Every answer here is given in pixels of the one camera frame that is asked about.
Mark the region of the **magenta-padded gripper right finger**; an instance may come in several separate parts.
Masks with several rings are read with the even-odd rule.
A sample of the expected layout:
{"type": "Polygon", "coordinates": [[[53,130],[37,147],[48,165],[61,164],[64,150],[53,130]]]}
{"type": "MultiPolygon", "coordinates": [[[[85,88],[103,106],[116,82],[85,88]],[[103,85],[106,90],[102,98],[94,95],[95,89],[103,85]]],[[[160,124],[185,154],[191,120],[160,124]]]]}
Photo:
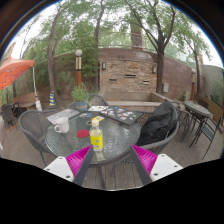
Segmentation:
{"type": "Polygon", "coordinates": [[[147,185],[182,169],[182,166],[166,154],[156,155],[139,146],[132,145],[130,155],[143,185],[147,185]]]}

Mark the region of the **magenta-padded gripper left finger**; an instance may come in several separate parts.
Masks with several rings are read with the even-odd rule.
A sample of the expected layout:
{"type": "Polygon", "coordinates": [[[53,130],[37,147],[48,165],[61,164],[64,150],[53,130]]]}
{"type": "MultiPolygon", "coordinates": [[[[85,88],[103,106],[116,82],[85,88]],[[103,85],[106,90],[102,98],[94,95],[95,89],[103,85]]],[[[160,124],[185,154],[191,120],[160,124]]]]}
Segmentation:
{"type": "Polygon", "coordinates": [[[93,155],[93,146],[89,145],[67,157],[57,157],[45,171],[81,186],[93,155]]]}

